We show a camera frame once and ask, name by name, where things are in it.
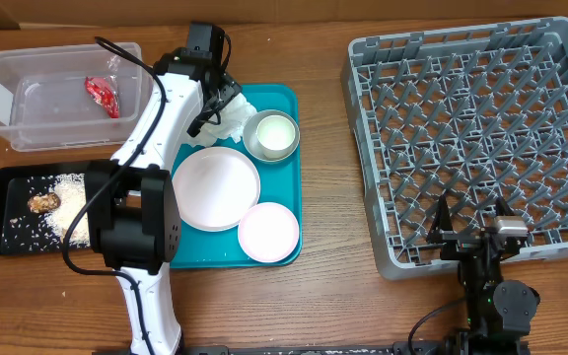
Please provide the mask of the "large white plate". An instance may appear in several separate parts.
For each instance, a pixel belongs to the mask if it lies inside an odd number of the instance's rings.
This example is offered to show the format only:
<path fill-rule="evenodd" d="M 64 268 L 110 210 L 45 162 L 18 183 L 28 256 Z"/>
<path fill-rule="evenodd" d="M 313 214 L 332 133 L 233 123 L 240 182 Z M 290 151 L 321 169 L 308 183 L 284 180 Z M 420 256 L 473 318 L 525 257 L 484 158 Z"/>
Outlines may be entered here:
<path fill-rule="evenodd" d="M 173 176 L 183 222 L 204 232 L 237 226 L 260 196 L 253 162 L 228 147 L 209 147 L 185 158 Z"/>

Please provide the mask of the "white napkin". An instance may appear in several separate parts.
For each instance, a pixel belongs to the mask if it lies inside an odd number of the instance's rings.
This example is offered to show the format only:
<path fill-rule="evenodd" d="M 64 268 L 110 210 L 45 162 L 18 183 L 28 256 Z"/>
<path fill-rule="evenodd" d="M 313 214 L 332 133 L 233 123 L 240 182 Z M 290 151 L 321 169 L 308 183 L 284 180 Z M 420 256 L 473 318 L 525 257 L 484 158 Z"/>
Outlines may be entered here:
<path fill-rule="evenodd" d="M 228 138 L 239 143 L 248 120 L 256 113 L 256 108 L 247 98 L 243 94 L 238 94 L 221 110 L 220 125 L 205 124 L 195 138 L 187 137 L 185 143 L 191 147 L 210 147 L 218 140 Z"/>

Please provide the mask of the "brown food scrap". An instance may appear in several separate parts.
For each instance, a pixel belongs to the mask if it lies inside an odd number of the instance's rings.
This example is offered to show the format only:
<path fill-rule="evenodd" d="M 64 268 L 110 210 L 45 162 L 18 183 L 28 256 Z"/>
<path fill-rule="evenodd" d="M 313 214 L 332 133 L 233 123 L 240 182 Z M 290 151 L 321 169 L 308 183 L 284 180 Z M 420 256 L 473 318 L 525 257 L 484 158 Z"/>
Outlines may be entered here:
<path fill-rule="evenodd" d="M 57 209 L 60 204 L 60 197 L 54 192 L 32 196 L 28 201 L 30 211 L 36 214 L 53 211 Z"/>

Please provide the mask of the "small white plate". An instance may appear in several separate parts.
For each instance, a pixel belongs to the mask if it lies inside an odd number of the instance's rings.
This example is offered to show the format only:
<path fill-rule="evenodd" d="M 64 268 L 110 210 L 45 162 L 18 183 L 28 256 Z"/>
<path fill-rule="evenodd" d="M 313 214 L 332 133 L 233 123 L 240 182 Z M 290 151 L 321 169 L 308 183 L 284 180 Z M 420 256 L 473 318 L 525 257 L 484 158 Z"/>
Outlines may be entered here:
<path fill-rule="evenodd" d="M 300 240 L 300 225 L 282 204 L 263 202 L 253 206 L 240 221 L 238 240 L 243 252 L 261 263 L 284 260 Z"/>

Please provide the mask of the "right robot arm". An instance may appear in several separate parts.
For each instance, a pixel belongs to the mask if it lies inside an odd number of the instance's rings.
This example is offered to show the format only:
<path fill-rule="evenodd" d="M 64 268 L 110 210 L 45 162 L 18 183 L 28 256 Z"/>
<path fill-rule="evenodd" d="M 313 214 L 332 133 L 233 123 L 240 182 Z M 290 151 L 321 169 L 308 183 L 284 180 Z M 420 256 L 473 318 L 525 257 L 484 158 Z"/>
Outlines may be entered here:
<path fill-rule="evenodd" d="M 447 198 L 442 196 L 427 241 L 441 247 L 442 260 L 455 260 L 464 289 L 468 328 L 458 329 L 431 350 L 435 354 L 528 354 L 522 340 L 540 303 L 538 292 L 505 280 L 501 261 L 520 252 L 530 233 L 507 202 L 495 199 L 492 223 L 476 232 L 456 232 Z"/>

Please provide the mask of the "red snack wrapper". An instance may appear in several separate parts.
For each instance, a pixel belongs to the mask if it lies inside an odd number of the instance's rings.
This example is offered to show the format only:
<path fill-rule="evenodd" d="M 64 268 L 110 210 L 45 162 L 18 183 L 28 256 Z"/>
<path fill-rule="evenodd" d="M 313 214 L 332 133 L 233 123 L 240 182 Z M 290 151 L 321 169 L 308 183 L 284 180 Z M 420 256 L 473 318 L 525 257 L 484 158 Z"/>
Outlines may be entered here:
<path fill-rule="evenodd" d="M 113 76 L 87 77 L 84 86 L 93 101 L 102 107 L 110 118 L 120 117 L 117 84 Z"/>

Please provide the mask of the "rice leftovers pile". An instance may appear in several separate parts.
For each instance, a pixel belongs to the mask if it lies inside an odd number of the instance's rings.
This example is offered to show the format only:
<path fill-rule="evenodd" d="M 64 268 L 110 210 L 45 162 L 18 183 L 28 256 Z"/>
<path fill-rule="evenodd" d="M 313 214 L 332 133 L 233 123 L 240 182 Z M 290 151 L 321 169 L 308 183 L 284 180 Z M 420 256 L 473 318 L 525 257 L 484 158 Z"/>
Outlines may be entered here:
<path fill-rule="evenodd" d="M 2 250 L 7 253 L 58 251 L 71 223 L 86 204 L 83 174 L 14 178 L 9 183 Z M 30 211 L 32 196 L 56 193 L 60 206 L 50 212 Z"/>

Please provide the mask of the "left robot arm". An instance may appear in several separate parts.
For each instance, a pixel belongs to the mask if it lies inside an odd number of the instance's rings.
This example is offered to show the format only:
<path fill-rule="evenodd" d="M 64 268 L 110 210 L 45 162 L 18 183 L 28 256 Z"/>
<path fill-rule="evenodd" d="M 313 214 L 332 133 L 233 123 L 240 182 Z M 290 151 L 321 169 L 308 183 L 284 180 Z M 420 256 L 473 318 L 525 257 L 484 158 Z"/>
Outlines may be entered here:
<path fill-rule="evenodd" d="M 85 173 L 90 245 L 104 259 L 100 274 L 115 277 L 123 292 L 130 354 L 182 351 L 170 285 L 181 228 L 172 167 L 183 141 L 220 124 L 223 108 L 241 92 L 226 71 L 230 54 L 223 29 L 190 24 L 186 46 L 144 68 L 153 90 L 130 137 Z"/>

